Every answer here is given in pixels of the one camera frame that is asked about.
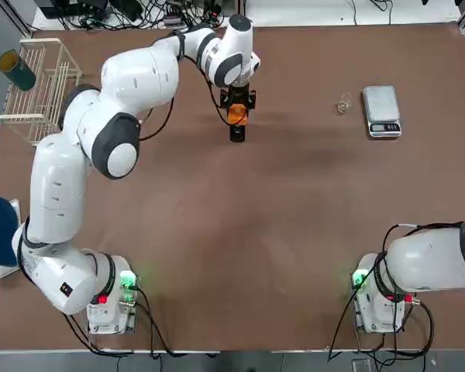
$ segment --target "green indicator light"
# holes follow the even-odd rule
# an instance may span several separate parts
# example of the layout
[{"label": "green indicator light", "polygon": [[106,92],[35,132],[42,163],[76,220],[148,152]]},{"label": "green indicator light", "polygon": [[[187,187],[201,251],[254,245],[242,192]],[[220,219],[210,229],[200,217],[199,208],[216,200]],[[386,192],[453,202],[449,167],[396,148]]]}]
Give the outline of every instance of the green indicator light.
[{"label": "green indicator light", "polygon": [[130,270],[121,271],[120,277],[123,287],[132,287],[136,283],[136,275]]},{"label": "green indicator light", "polygon": [[363,279],[369,274],[369,270],[365,269],[357,269],[352,276],[353,284],[354,285],[361,285],[363,283]]}]

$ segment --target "green cup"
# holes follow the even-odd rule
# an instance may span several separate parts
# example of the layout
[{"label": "green cup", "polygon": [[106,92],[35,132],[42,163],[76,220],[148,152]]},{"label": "green cup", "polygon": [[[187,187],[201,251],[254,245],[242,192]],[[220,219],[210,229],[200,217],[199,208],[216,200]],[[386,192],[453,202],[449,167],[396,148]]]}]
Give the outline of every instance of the green cup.
[{"label": "green cup", "polygon": [[36,83],[36,76],[15,50],[0,56],[0,71],[21,91],[28,91]]}]

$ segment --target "digital scale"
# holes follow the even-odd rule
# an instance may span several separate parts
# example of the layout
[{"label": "digital scale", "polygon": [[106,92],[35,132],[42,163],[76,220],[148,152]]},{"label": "digital scale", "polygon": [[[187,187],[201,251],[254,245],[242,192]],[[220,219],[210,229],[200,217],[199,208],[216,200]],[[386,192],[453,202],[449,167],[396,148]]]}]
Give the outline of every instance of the digital scale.
[{"label": "digital scale", "polygon": [[363,101],[369,134],[374,137],[399,137],[400,112],[394,88],[390,85],[365,87]]}]

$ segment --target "cable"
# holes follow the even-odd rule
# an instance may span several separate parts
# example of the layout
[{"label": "cable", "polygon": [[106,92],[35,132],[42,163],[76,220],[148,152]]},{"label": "cable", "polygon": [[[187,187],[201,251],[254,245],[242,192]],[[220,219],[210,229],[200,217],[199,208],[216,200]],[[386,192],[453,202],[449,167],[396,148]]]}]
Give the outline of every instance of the cable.
[{"label": "cable", "polygon": [[400,350],[384,350],[387,353],[393,353],[394,357],[386,359],[384,361],[380,361],[379,359],[377,359],[375,357],[375,351],[379,350],[384,345],[384,336],[385,336],[385,334],[384,334],[381,344],[376,349],[373,350],[373,355],[371,355],[370,352],[362,352],[362,353],[368,355],[370,358],[372,358],[374,360],[374,365],[376,367],[377,372],[382,371],[383,367],[388,367],[388,366],[392,365],[394,363],[394,361],[396,361],[396,360],[414,360],[414,359],[417,359],[419,357],[423,358],[422,372],[425,372],[426,354],[430,350],[430,348],[432,346],[432,342],[434,340],[434,318],[432,316],[432,313],[431,313],[430,309],[427,307],[426,304],[424,304],[423,302],[420,302],[419,306],[421,306],[424,309],[425,313],[429,317],[429,338],[427,340],[426,345],[421,350],[419,350],[417,352],[407,352],[407,351],[400,351]]},{"label": "cable", "polygon": [[143,120],[141,121],[141,124],[140,124],[141,126],[148,120],[148,118],[150,117],[150,115],[152,115],[152,112],[153,112],[153,108],[152,108],[151,110],[148,111],[148,114],[146,114],[145,119],[143,119]]},{"label": "cable", "polygon": [[[381,12],[386,12],[388,10],[388,7],[387,7],[388,2],[391,3],[391,8],[389,9],[389,24],[391,24],[391,13],[393,12],[393,5],[394,5],[393,0],[370,0],[370,2],[374,4],[375,6],[377,6]],[[386,7],[383,8],[379,4],[385,4]]]},{"label": "cable", "polygon": [[[87,31],[92,29],[119,31],[121,29],[152,29],[155,28],[155,26],[158,27],[158,24],[163,21],[163,18],[160,17],[163,9],[162,5],[158,4],[158,0],[149,0],[145,5],[141,1],[139,1],[139,3],[142,6],[142,19],[137,24],[133,24],[133,22],[125,14],[115,9],[112,4],[108,7],[108,9],[112,10],[114,17],[119,22],[119,24],[116,26],[112,26],[106,22],[103,22],[97,15],[92,14],[78,15],[78,24],[72,22],[71,19],[73,17],[66,17],[61,14],[62,16],[59,17],[59,22],[64,25],[64,28],[67,27],[66,23],[68,23],[71,28],[84,29]],[[152,20],[151,10],[154,7],[157,7],[160,11],[158,12],[155,20]]]},{"label": "cable", "polygon": [[36,32],[36,31],[45,31],[44,29],[40,29],[40,28],[38,28],[38,27],[36,27],[36,26],[33,26],[32,24],[30,24],[30,23],[28,23],[28,22],[26,22],[26,25],[27,25],[30,29],[33,30],[33,33]]},{"label": "cable", "polygon": [[86,349],[88,349],[90,352],[92,352],[93,354],[95,355],[99,355],[99,356],[102,356],[102,357],[114,357],[114,358],[122,358],[122,357],[128,357],[129,355],[132,355],[134,354],[134,351],[128,351],[128,352],[108,352],[108,351],[104,351],[104,350],[100,350],[98,347],[96,346],[93,346],[91,347],[90,345],[87,344],[87,342],[85,340],[88,339],[88,337],[84,334],[84,332],[81,331],[81,327],[79,326],[78,322],[76,321],[76,319],[74,318],[74,316],[71,315],[71,320],[74,322],[74,324],[77,326],[77,328],[79,329],[81,335],[84,337],[84,339],[82,339],[78,333],[76,332],[76,330],[74,329],[74,327],[72,326],[72,323],[71,321],[69,320],[69,317],[67,315],[65,315],[64,313],[62,313],[62,315],[64,316],[65,318],[65,321],[67,322],[67,324],[69,325],[69,328],[71,329],[72,333],[76,336],[76,338],[79,340],[80,343],[82,343],[84,345],[84,347],[86,347]]},{"label": "cable", "polygon": [[406,313],[405,317],[403,318],[403,322],[401,322],[401,327],[396,330],[396,332],[404,331],[405,330],[405,324],[408,321],[408,318],[410,318],[410,314],[412,313],[413,310],[413,305],[410,306],[410,309]]},{"label": "cable", "polygon": [[[155,132],[153,132],[152,134],[149,134],[148,136],[144,136],[144,137],[141,137],[139,138],[139,141],[140,142],[144,142],[144,141],[147,141],[149,140],[150,138],[153,138],[155,137],[158,133],[160,133],[162,131],[162,129],[165,128],[165,126],[167,125],[167,122],[169,121],[169,118],[171,117],[171,113],[172,113],[172,108],[174,107],[174,97],[170,100],[170,106],[169,106],[169,111],[167,111],[167,116],[164,120],[164,123],[160,126],[159,129],[157,129]],[[148,115],[146,116],[146,119],[148,119],[148,117],[150,116],[151,112],[153,111],[153,109],[150,110],[150,112],[148,113]]]},{"label": "cable", "polygon": [[21,15],[16,11],[16,8],[14,8],[14,6],[12,6],[11,4],[3,5],[2,2],[0,2],[0,8],[5,13],[7,18],[9,18],[10,22],[12,22],[14,24],[14,26],[19,31],[21,31],[21,33],[22,33],[23,29],[27,29],[27,26],[29,25],[29,23],[24,22]]},{"label": "cable", "polygon": [[354,0],[351,0],[351,4],[353,5],[353,23],[355,23],[355,26],[358,26],[358,23],[357,23],[357,7],[355,5],[355,1]]},{"label": "cable", "polygon": [[[158,338],[160,339],[160,342],[162,343],[162,346],[164,347],[165,352],[173,358],[181,358],[181,357],[187,356],[187,354],[175,353],[169,348],[169,346],[167,346],[167,344],[164,341],[164,338],[162,337],[162,333],[160,332],[160,329],[158,328],[158,325],[152,316],[150,302],[148,301],[148,297],[146,296],[145,292],[141,288],[138,288],[137,291],[143,296],[146,307],[144,307],[140,303],[136,303],[136,306],[141,307],[143,310],[145,310],[145,313],[148,315],[148,319],[150,320],[150,327],[155,328],[155,331],[157,331]],[[152,340],[152,345],[150,349],[150,355],[153,355],[153,340]]]},{"label": "cable", "polygon": [[121,359],[122,359],[122,357],[120,357],[120,358],[117,359],[117,369],[116,369],[116,372],[119,372],[119,363],[121,363]]}]

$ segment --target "cylindrical container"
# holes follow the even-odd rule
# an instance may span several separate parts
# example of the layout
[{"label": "cylindrical container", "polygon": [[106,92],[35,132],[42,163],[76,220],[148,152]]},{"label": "cylindrical container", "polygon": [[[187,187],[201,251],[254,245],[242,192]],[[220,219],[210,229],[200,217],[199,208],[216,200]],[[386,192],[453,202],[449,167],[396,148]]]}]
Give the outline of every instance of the cylindrical container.
[{"label": "cylindrical container", "polygon": [[341,95],[341,98],[339,99],[338,102],[338,113],[339,114],[346,114],[346,112],[350,109],[351,107],[351,95],[349,93],[343,93]]},{"label": "cylindrical container", "polygon": [[28,91],[36,83],[36,76],[15,50],[0,56],[0,71],[21,91]]}]

